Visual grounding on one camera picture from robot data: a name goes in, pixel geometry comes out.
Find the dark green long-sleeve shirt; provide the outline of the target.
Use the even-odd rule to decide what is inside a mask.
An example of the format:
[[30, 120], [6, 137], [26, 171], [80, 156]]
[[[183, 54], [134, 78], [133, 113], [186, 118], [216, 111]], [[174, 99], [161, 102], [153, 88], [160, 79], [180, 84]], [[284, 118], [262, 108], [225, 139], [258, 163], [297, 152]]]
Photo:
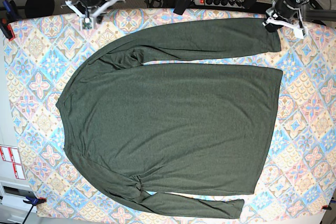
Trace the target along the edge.
[[56, 107], [64, 152], [112, 200], [166, 216], [238, 219], [274, 132], [283, 72], [203, 64], [279, 52], [259, 18], [155, 26], [89, 57]]

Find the black round stool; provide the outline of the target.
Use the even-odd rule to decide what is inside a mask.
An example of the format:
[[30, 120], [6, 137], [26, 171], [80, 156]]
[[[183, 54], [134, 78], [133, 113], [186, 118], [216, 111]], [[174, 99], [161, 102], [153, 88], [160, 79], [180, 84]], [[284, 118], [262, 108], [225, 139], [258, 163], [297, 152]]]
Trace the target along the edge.
[[27, 0], [25, 3], [26, 18], [52, 16], [55, 10], [55, 0]]

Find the blue orange clamp upper left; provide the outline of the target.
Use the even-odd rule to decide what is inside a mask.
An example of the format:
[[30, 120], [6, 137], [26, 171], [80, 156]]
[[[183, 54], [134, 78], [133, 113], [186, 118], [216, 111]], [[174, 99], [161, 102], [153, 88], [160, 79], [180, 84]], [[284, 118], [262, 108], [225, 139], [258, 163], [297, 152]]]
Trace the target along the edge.
[[13, 18], [15, 17], [15, 12], [9, 1], [4, 0], [3, 5], [4, 7], [1, 7], [1, 10], [6, 11], [7, 18], [1, 18], [1, 32], [9, 41], [12, 41], [15, 38], [15, 34], [10, 25], [10, 22], [13, 21]]

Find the blue orange clamp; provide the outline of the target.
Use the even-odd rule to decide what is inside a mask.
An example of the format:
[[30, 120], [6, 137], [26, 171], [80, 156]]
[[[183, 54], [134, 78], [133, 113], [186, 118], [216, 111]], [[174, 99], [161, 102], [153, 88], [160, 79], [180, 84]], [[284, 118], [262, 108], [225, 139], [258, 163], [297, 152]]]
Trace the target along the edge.
[[47, 200], [46, 198], [34, 198], [26, 196], [23, 202], [32, 206], [37, 206], [47, 202]]
[[7, 18], [1, 18], [1, 32], [9, 41], [12, 41], [15, 38], [15, 34], [10, 25], [10, 22], [13, 21], [13, 18], [15, 17], [15, 12], [9, 1], [4, 0], [3, 5], [4, 7], [1, 7], [1, 10], [6, 11]]

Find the red white label stickers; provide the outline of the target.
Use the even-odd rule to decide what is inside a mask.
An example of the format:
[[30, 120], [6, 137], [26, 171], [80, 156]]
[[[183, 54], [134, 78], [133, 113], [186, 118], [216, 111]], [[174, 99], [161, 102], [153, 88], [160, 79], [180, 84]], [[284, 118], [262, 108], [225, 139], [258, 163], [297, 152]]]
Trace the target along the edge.
[[16, 179], [26, 179], [18, 148], [1, 145], [1, 159], [11, 165]]

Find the orange clamp lower right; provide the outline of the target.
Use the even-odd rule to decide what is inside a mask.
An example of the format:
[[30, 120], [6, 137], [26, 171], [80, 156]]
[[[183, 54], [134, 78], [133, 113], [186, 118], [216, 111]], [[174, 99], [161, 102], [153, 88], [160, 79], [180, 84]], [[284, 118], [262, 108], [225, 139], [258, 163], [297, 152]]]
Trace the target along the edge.
[[332, 210], [332, 207], [330, 205], [328, 206], [323, 206], [322, 210]]

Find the blue orange clamp lower left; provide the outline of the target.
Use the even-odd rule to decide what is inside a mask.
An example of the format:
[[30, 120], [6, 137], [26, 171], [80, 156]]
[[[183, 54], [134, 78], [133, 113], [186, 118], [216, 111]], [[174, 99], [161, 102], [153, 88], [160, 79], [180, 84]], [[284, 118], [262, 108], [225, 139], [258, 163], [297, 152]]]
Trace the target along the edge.
[[46, 198], [34, 198], [26, 196], [23, 202], [32, 206], [37, 206], [47, 202], [47, 200]]

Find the white power strip red switch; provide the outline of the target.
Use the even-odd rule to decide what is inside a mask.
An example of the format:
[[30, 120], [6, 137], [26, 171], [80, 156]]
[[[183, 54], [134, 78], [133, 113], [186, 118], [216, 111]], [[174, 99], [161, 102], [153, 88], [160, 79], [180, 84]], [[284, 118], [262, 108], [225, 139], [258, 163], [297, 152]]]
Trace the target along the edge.
[[194, 0], [196, 6], [242, 8], [241, 0]]

